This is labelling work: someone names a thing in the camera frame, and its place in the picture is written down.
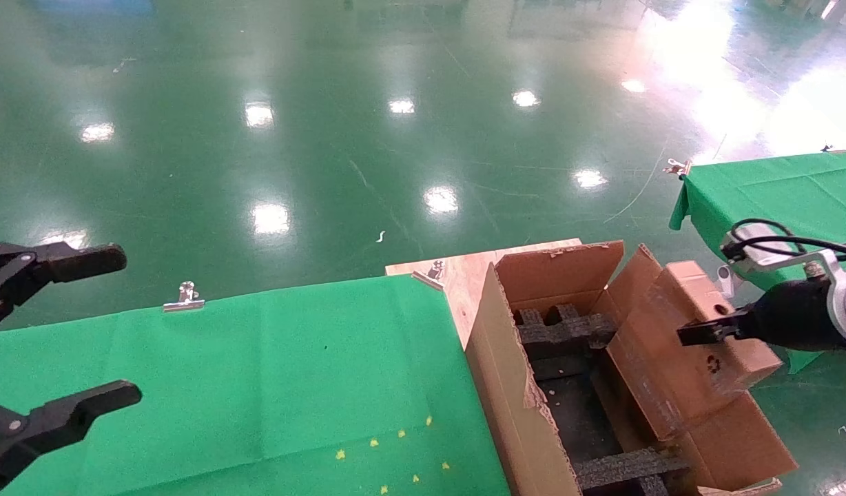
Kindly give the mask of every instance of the open cardboard box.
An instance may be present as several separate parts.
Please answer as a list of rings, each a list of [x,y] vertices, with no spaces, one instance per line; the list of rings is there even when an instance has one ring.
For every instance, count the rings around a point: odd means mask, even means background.
[[[774,492],[773,477],[797,464],[747,388],[780,360],[756,340],[682,347],[678,327],[732,308],[696,264],[662,268],[643,245],[610,282],[623,253],[621,241],[603,242],[507,255],[488,268],[466,354],[513,493],[581,494],[552,410],[578,405],[548,403],[513,318],[556,304],[616,324],[590,379],[622,451],[677,450],[694,480],[682,493]]]

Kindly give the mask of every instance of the metal binder clip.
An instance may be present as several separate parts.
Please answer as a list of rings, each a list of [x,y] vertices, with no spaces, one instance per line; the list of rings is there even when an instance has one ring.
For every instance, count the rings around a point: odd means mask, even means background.
[[[416,280],[420,280],[420,282],[425,283],[426,286],[438,289],[439,291],[444,290],[444,285],[441,282],[442,276],[444,276],[444,260],[436,260],[433,262],[432,268],[430,268],[427,273],[422,273],[419,270],[411,272],[411,277]]]
[[[194,283],[191,280],[185,280],[178,286],[178,302],[168,302],[163,305],[163,311],[180,311],[180,310],[194,310],[195,308],[203,308],[205,300],[197,300],[199,293],[194,291]]]

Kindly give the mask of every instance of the cardboard box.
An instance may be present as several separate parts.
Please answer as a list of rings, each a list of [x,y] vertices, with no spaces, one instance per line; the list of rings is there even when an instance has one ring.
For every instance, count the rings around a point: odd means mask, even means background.
[[[513,318],[517,310],[545,313],[556,304],[617,324],[605,357],[622,379],[619,388],[610,392],[599,374],[592,382],[625,451],[678,448],[698,486],[706,486],[700,493],[741,490],[794,470],[747,392],[779,367],[778,358],[756,340],[683,348],[677,327],[732,308],[696,264],[663,269],[643,246],[608,286],[623,254],[621,241],[603,242],[507,255],[488,268],[466,354],[514,494],[581,493]]]

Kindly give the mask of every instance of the box flap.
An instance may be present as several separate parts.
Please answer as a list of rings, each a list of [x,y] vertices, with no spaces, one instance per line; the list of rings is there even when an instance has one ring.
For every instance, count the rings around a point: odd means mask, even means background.
[[[496,273],[511,304],[575,293],[597,295],[609,282],[623,253],[621,241],[610,241],[508,254],[496,264]]]
[[[580,494],[493,265],[487,269],[466,355],[512,492]]]
[[[713,320],[734,310],[697,263],[675,262],[665,268],[687,296],[685,301],[690,305],[690,316],[696,320]],[[739,382],[734,386],[741,389],[753,386],[781,366],[781,359],[769,345],[756,339],[729,339],[722,348],[731,355],[732,365],[738,368]]]
[[[766,496],[766,494],[777,493],[781,486],[781,481],[773,477],[772,480],[760,484],[760,486],[747,487],[741,490],[722,490],[700,486],[698,492],[700,496]]]
[[[798,468],[785,444],[766,420],[753,396],[744,392],[734,402],[694,427],[691,444],[700,459],[697,483],[723,490],[740,490]]]
[[[659,274],[662,266],[644,245],[637,246],[631,260],[610,282],[608,293],[615,308],[616,324],[621,324],[634,306],[635,300],[646,294]]]

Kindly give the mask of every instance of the wooden board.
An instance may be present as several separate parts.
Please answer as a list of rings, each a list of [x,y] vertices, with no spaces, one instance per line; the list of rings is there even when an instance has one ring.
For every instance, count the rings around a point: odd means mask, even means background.
[[[489,264],[496,263],[503,255],[523,254],[525,251],[555,250],[578,245],[581,245],[579,238],[574,238],[540,242],[537,245],[515,246],[504,250],[481,251],[478,254],[434,258],[433,260],[387,266],[386,274],[397,276],[415,270],[420,273],[427,273],[436,260],[444,260],[441,283],[444,285],[444,291],[448,296],[448,304],[451,306],[451,313],[454,316],[457,333],[460,335],[460,342],[463,343],[463,349],[465,349],[466,343],[469,342],[469,333],[473,329],[475,314],[481,300],[481,287],[484,285],[484,276]]]

